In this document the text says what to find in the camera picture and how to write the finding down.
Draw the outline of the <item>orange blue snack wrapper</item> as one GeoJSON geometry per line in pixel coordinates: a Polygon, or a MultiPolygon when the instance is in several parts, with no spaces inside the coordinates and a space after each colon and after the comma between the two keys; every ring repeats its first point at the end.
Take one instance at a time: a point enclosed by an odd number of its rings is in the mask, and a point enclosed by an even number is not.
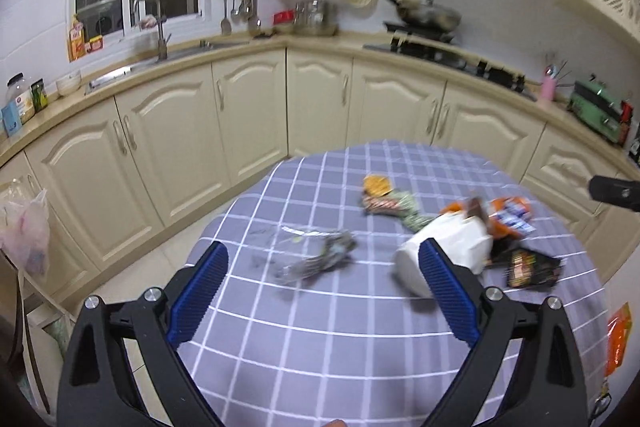
{"type": "Polygon", "coordinates": [[[494,239],[522,239],[533,234],[534,226],[532,204],[525,197],[508,196],[484,199],[472,196],[462,202],[452,202],[440,213],[462,212],[465,217],[477,217],[494,239]]]}

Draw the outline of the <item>clear plastic wrapper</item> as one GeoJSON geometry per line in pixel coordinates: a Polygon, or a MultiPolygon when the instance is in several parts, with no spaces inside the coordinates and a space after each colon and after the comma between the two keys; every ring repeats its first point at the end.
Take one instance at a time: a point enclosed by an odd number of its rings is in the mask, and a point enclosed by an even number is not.
{"type": "Polygon", "coordinates": [[[271,232],[266,246],[255,246],[252,267],[265,269],[278,285],[294,286],[350,265],[357,245],[355,236],[346,230],[280,225],[271,232]]]}

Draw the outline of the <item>cream kitchen cabinets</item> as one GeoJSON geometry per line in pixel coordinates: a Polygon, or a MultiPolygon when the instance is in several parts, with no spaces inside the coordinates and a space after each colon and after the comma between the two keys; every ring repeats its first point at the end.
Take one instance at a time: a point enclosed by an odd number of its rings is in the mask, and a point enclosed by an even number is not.
{"type": "Polygon", "coordinates": [[[589,179],[635,178],[554,105],[414,58],[284,38],[198,52],[60,98],[1,147],[1,178],[46,190],[47,291],[74,299],[277,161],[380,140],[467,150],[550,206],[602,281],[639,245],[634,213],[589,179]]]}

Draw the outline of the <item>steel kitchen faucet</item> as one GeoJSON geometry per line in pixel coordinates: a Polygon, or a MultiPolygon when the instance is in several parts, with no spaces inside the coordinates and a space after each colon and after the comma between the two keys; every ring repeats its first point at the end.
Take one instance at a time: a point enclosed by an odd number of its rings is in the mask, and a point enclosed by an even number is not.
{"type": "Polygon", "coordinates": [[[170,36],[165,36],[164,23],[166,17],[163,14],[162,2],[160,0],[134,0],[134,8],[132,15],[140,29],[155,29],[157,31],[157,61],[163,62],[168,59],[168,40],[170,36]],[[140,5],[152,3],[155,6],[155,12],[142,15],[140,5]]]}

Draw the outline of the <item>black snack packet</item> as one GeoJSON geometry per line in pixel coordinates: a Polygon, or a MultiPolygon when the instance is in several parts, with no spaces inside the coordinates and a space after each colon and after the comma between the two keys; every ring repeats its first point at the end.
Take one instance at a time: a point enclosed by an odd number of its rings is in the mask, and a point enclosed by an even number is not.
{"type": "Polygon", "coordinates": [[[558,283],[563,271],[561,259],[507,239],[492,246],[489,261],[504,269],[506,286],[511,289],[549,289],[558,283]]]}

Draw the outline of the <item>green appliance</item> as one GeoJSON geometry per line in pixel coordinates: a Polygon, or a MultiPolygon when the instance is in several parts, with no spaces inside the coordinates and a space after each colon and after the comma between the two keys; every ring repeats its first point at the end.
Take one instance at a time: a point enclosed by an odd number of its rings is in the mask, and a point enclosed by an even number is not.
{"type": "Polygon", "coordinates": [[[612,144],[620,142],[622,106],[597,80],[577,80],[567,109],[592,131],[612,144]]]}

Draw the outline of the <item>green patterned wrapper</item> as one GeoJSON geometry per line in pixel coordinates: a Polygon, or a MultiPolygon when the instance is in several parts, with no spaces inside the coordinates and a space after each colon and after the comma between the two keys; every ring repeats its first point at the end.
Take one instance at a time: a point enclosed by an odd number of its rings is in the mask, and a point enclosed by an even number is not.
{"type": "Polygon", "coordinates": [[[365,213],[398,219],[413,234],[420,232],[433,222],[437,215],[423,213],[413,194],[393,190],[383,196],[363,194],[361,205],[365,213]]]}

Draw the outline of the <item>orange snack bag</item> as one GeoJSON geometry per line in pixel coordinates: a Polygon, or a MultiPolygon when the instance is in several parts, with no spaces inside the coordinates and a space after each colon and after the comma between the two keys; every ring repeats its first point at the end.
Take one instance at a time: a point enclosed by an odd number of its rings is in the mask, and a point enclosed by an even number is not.
{"type": "Polygon", "coordinates": [[[610,377],[622,366],[628,338],[632,329],[632,315],[629,303],[624,303],[608,320],[608,359],[605,376],[610,377]]]}

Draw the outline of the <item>pink utensil holder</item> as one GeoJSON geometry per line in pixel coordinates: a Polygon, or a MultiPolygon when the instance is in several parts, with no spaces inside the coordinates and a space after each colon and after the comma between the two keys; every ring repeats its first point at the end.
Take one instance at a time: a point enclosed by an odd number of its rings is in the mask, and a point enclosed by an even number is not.
{"type": "Polygon", "coordinates": [[[558,75],[558,69],[555,65],[549,64],[544,70],[544,75],[542,75],[542,80],[539,86],[539,93],[537,95],[539,102],[553,101],[556,87],[556,75],[558,75]]]}

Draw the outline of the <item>grey checked tablecloth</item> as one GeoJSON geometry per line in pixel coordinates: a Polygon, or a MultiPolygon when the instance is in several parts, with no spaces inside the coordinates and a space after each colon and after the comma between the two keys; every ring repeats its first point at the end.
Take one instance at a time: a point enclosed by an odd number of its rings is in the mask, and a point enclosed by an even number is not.
{"type": "Polygon", "coordinates": [[[468,353],[431,300],[395,277],[402,224],[361,206],[367,174],[387,176],[434,215],[450,202],[527,197],[491,161],[461,150],[371,142],[280,162],[204,229],[198,258],[215,241],[229,272],[192,340],[186,369],[229,426],[417,426],[468,353]],[[294,286],[252,267],[280,225],[346,230],[354,261],[294,286]]]}

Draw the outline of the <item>orange small wrapper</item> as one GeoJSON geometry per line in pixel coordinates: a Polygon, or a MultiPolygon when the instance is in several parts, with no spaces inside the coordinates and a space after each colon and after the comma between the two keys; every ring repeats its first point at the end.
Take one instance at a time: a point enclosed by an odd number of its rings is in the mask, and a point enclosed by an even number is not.
{"type": "Polygon", "coordinates": [[[393,192],[393,184],[387,176],[368,174],[362,180],[364,195],[368,197],[385,197],[393,192]]]}

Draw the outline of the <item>pink plastic bag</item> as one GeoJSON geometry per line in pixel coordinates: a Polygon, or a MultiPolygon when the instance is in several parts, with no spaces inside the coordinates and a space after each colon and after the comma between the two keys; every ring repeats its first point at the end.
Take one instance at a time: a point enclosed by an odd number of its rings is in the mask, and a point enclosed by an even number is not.
{"type": "Polygon", "coordinates": [[[1,185],[1,249],[18,269],[43,281],[49,270],[51,230],[47,191],[34,193],[25,178],[1,185]]]}

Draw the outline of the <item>black gas stove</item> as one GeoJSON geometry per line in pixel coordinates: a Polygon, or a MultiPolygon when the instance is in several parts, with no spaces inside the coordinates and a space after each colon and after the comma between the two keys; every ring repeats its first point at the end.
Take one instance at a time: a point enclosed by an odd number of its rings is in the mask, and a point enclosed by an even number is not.
{"type": "Polygon", "coordinates": [[[464,72],[465,75],[498,84],[527,100],[536,102],[532,90],[526,86],[526,77],[521,72],[500,66],[486,58],[472,57],[459,51],[452,40],[453,34],[433,29],[422,29],[391,22],[384,23],[390,34],[389,43],[366,43],[363,49],[402,55],[423,62],[464,72]]]}

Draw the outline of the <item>white bowl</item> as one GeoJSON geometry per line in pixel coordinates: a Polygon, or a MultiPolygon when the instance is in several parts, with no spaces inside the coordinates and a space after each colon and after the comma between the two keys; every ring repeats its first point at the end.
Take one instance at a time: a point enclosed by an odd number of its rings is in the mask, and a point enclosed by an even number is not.
{"type": "Polygon", "coordinates": [[[81,86],[81,73],[79,70],[70,72],[55,81],[55,88],[59,96],[69,96],[81,86]]]}

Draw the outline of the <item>black frying pan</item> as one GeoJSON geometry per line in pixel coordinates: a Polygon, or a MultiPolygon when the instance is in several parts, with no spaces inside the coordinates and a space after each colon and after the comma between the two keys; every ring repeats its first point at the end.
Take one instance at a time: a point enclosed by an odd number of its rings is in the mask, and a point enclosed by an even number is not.
{"type": "Polygon", "coordinates": [[[443,32],[451,32],[457,29],[462,21],[462,15],[458,11],[433,0],[387,1],[395,5],[398,17],[410,26],[433,27],[443,32]]]}

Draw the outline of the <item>plastic jar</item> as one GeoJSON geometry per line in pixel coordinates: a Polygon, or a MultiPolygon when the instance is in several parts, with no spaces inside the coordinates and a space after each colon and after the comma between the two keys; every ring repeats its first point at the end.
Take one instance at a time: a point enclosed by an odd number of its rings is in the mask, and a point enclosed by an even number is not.
{"type": "Polygon", "coordinates": [[[8,81],[6,101],[15,103],[22,124],[26,124],[29,119],[35,116],[36,110],[34,101],[32,101],[32,90],[30,90],[28,81],[22,72],[14,75],[8,81]]]}

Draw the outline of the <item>steel cooking pot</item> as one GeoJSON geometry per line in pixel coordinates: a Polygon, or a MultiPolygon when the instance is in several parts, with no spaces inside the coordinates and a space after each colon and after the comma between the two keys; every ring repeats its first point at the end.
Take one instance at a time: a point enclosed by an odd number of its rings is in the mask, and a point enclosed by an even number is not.
{"type": "Polygon", "coordinates": [[[300,0],[294,9],[295,35],[333,37],[338,31],[337,6],[330,0],[300,0]]]}

